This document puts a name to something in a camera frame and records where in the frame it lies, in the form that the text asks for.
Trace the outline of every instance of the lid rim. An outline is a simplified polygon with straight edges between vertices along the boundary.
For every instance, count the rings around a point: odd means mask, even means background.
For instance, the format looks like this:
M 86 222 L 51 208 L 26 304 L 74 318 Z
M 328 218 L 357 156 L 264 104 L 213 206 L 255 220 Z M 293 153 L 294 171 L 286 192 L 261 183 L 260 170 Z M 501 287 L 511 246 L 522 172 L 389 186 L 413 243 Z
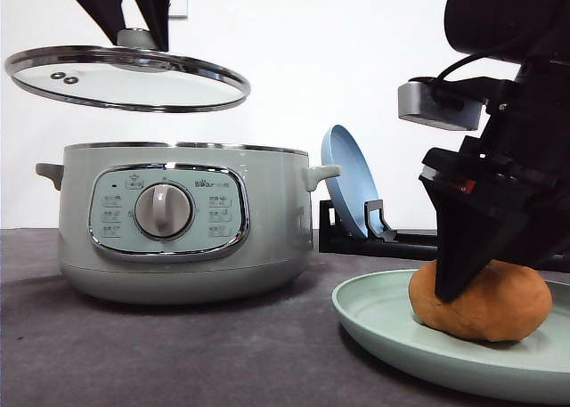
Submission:
M 106 102 L 92 98 L 77 97 L 46 91 L 38 86 L 33 86 L 16 78 L 16 75 L 24 69 L 39 66 L 49 66 L 59 63 L 94 63 L 94 64 L 120 64 L 132 65 L 155 69 L 176 71 L 184 74 L 205 77 L 220 82 L 241 92 L 243 96 L 227 102 L 208 103 L 202 105 L 178 105 L 178 104 L 140 104 L 125 102 Z M 120 109 L 129 111 L 144 111 L 155 113 L 192 113 L 213 110 L 225 110 L 236 107 L 248 97 L 251 87 L 246 78 L 239 73 L 217 64 L 198 60 L 192 57 L 181 57 L 156 51 L 131 49 L 124 47 L 106 48 L 90 45 L 64 45 L 48 46 L 44 48 L 29 49 L 10 56 L 5 63 L 5 70 L 12 81 L 20 88 L 32 94 L 60 102 L 70 102 L 85 106 L 99 107 L 104 109 Z

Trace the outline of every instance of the pot handle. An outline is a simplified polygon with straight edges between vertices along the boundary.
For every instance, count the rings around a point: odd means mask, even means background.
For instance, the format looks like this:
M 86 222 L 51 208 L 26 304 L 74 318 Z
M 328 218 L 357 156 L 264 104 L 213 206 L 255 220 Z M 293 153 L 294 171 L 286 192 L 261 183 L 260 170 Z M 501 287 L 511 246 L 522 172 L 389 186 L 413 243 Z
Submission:
M 61 190 L 61 179 L 63 178 L 63 165 L 36 164 L 36 174 L 49 178 L 53 182 L 56 191 Z
M 305 169 L 306 191 L 314 191 L 317 184 L 326 178 L 338 177 L 342 167 L 340 165 L 323 165 L 322 167 L 309 167 Z

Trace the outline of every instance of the pot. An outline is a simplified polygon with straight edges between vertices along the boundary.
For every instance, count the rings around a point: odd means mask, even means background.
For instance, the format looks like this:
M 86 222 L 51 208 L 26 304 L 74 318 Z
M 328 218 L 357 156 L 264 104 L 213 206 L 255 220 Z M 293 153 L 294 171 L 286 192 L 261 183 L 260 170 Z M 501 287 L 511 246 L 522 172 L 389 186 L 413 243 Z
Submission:
M 65 148 L 37 164 L 61 190 L 61 272 L 80 291 L 136 304 L 261 293 L 296 278 L 313 251 L 310 191 L 339 166 L 303 151 L 213 143 Z

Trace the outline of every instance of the dough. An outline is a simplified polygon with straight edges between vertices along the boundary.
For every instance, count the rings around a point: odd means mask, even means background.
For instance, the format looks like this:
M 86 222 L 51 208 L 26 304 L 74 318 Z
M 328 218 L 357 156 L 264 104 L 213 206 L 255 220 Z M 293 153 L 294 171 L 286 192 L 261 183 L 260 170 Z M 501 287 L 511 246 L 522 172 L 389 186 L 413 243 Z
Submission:
M 429 327 L 458 338 L 522 340 L 552 308 L 552 295 L 534 269 L 493 260 L 451 303 L 435 294 L 436 262 L 413 274 L 411 306 Z

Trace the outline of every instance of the plate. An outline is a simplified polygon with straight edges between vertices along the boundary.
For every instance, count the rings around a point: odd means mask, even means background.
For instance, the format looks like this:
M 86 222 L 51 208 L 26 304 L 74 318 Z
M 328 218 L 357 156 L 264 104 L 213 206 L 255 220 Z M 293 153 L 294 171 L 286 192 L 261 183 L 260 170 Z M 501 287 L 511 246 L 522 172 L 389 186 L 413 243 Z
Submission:
M 339 177 L 325 180 L 332 205 L 353 237 L 367 239 L 364 202 L 379 199 L 379 195 L 366 159 L 346 128 L 335 125 L 327 132 L 322 140 L 321 161 L 323 165 L 342 166 Z M 379 213 L 371 213 L 370 224 L 376 232 L 384 230 Z
M 523 403 L 570 403 L 570 286 L 547 281 L 552 312 L 521 342 L 470 342 L 418 321 L 408 299 L 413 272 L 371 273 L 334 289 L 332 302 L 356 342 L 443 387 Z

